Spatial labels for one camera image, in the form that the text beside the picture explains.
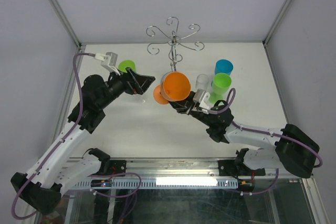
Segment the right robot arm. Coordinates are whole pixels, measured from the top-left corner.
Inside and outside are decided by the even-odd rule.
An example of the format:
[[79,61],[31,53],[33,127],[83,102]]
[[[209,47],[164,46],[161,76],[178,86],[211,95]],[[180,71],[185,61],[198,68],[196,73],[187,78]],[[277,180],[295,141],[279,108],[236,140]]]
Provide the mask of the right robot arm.
[[322,166],[319,145],[296,125],[262,128],[235,122],[230,110],[235,94],[231,89],[227,100],[208,106],[209,93],[197,90],[184,100],[170,102],[170,106],[205,124],[214,142],[246,145],[233,161],[233,171],[240,175],[259,169],[285,169],[294,176],[310,178],[313,169]]

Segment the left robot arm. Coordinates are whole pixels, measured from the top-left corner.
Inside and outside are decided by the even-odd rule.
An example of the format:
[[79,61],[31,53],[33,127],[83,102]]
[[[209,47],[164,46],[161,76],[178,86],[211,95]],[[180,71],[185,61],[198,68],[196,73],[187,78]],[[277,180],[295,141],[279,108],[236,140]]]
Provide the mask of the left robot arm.
[[90,175],[111,175],[111,157],[93,148],[72,167],[63,166],[105,117],[104,109],[122,93],[143,95],[155,81],[154,76],[126,72],[110,73],[108,80],[93,74],[85,78],[80,88],[80,101],[68,116],[63,130],[45,154],[27,172],[16,172],[11,183],[20,198],[37,212],[48,215],[59,204],[61,197],[77,182]]

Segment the clear flute glass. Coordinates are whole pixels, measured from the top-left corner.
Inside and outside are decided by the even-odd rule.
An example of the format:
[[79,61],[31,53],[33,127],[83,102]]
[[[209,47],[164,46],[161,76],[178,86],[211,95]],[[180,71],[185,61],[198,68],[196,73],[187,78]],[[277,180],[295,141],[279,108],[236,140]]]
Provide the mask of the clear flute glass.
[[199,74],[196,78],[195,88],[196,90],[207,91],[209,84],[209,77],[206,74]]

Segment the orange plastic wine glass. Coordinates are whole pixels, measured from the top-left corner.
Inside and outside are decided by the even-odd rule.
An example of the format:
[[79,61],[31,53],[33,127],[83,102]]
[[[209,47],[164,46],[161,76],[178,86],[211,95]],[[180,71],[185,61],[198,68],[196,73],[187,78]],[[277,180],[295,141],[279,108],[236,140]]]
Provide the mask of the orange plastic wine glass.
[[159,104],[186,99],[191,91],[188,77],[181,72],[169,72],[162,78],[161,83],[154,89],[153,97]]

